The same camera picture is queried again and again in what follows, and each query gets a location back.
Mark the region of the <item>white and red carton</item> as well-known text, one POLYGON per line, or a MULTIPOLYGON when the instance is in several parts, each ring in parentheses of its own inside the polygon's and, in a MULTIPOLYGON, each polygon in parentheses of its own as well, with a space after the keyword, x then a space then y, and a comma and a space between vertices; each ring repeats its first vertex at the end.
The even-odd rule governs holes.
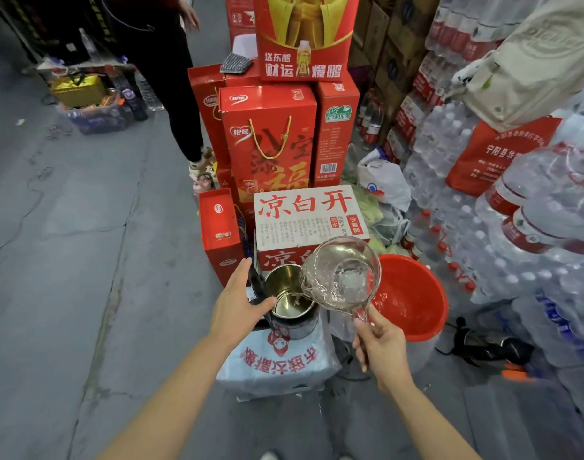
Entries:
POLYGON ((263 192, 253 196, 253 203, 253 265, 258 272, 302 265, 319 245, 335 237, 370 240, 351 185, 263 192))

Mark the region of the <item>person's right forearm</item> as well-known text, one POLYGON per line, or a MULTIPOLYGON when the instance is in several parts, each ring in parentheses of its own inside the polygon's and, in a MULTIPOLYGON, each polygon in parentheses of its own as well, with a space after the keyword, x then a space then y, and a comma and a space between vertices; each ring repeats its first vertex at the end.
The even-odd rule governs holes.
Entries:
POLYGON ((377 380, 394 401, 422 460, 482 460, 409 374, 378 375, 377 380))

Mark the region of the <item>yellow plastic basket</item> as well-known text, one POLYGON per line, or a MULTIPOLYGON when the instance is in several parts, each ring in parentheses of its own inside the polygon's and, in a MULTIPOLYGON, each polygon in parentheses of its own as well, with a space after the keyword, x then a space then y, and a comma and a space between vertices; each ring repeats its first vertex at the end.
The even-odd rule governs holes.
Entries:
POLYGON ((61 76, 53 80, 49 89, 68 108, 97 105, 107 96, 107 90, 97 74, 61 76))

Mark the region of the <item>person's left hand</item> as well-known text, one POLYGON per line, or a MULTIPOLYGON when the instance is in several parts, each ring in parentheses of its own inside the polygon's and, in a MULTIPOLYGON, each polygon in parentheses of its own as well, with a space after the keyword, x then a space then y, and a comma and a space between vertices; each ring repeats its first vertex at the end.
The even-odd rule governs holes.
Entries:
POLYGON ((215 302, 209 336, 228 351, 232 351, 264 316, 253 315, 246 293, 252 266, 250 258, 243 259, 215 302))

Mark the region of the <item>white plastic bag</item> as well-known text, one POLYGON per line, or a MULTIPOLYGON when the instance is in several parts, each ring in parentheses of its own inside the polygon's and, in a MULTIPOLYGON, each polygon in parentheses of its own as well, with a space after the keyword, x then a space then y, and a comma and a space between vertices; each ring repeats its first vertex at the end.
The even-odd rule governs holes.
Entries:
POLYGON ((388 160, 384 150, 375 146, 357 164, 358 184, 378 198, 405 213, 411 205, 411 189, 398 164, 388 160))

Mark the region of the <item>red tote bag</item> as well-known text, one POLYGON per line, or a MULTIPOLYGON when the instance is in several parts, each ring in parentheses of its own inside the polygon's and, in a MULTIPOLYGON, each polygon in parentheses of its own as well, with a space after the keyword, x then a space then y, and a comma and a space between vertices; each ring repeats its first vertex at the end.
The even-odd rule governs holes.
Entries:
POLYGON ((561 122, 561 117, 545 116, 512 131, 497 132, 481 121, 449 170, 446 185, 478 197, 491 187, 517 155, 547 146, 561 122))

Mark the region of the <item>clear plastic water scoop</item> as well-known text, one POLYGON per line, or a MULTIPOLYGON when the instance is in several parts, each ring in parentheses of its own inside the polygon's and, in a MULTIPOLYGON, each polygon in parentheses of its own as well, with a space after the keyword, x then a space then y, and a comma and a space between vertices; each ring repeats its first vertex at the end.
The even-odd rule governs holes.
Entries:
POLYGON ((381 283, 379 255, 357 237, 318 246, 302 264, 302 292, 318 305, 369 323, 369 305, 381 283))

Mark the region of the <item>clear crate of goods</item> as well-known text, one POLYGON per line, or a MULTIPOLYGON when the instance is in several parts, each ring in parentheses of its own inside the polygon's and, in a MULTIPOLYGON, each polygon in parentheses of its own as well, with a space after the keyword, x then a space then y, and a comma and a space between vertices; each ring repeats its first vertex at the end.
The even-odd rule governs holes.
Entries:
POLYGON ((123 102, 83 108, 69 108, 59 103, 57 111, 65 116, 83 135, 124 131, 133 120, 123 102))

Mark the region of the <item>white bag with red print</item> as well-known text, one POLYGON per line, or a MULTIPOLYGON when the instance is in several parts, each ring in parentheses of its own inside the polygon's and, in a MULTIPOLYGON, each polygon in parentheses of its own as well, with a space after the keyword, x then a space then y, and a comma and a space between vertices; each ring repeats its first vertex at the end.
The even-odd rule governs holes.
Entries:
POLYGON ((323 389, 342 369, 326 312, 306 337, 290 340, 280 331, 252 331, 227 357, 216 381, 239 401, 323 389))

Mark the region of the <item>beige tote bag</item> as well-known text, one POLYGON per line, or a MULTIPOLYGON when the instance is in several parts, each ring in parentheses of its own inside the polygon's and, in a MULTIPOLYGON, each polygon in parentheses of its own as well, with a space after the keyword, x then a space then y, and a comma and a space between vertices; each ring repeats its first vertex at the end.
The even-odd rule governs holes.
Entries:
POLYGON ((499 47, 458 71, 446 98, 497 132, 557 110, 584 116, 584 0, 537 7, 499 47))

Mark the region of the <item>small red gift box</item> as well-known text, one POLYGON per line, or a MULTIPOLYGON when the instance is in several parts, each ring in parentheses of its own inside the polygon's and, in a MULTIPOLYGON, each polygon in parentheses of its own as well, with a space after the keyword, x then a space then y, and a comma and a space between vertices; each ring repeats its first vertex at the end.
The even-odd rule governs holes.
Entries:
POLYGON ((198 204, 204 252, 225 287, 245 257, 234 200, 223 188, 199 194, 198 204))

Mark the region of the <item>person's left forearm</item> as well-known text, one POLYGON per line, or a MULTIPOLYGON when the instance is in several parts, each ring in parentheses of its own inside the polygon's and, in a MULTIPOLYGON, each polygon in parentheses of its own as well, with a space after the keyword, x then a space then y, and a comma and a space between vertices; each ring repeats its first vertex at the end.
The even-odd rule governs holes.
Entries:
POLYGON ((220 368, 243 339, 211 331, 97 460, 177 460, 220 368))

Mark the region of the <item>dark plastic bottle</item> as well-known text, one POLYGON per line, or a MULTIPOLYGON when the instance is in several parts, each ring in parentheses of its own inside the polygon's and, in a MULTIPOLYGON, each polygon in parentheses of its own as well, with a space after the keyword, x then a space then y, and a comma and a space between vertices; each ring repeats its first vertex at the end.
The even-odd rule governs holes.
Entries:
POLYGON ((131 109, 135 120, 139 122, 146 121, 148 115, 145 106, 143 105, 141 98, 135 93, 123 72, 114 67, 109 67, 108 75, 116 90, 121 94, 122 98, 125 99, 125 102, 131 109))

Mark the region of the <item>stainless steel kettle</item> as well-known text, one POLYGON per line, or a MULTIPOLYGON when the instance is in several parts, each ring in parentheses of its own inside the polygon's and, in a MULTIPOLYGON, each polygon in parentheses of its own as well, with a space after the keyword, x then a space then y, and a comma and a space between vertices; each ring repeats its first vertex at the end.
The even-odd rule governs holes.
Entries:
POLYGON ((252 265, 248 274, 248 298, 251 305, 259 305, 268 297, 276 302, 264 315, 274 331, 290 340, 307 337, 315 328, 318 305, 303 291, 302 268, 296 264, 284 264, 264 276, 252 265))

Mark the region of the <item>tall red gift box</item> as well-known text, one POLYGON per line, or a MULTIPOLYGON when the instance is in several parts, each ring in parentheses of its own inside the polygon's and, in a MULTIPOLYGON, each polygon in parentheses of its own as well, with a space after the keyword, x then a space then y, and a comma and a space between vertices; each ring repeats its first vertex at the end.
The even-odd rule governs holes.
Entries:
POLYGON ((218 101, 219 90, 226 86, 225 75, 220 68, 221 63, 189 68, 188 77, 218 168, 229 170, 231 160, 218 101))

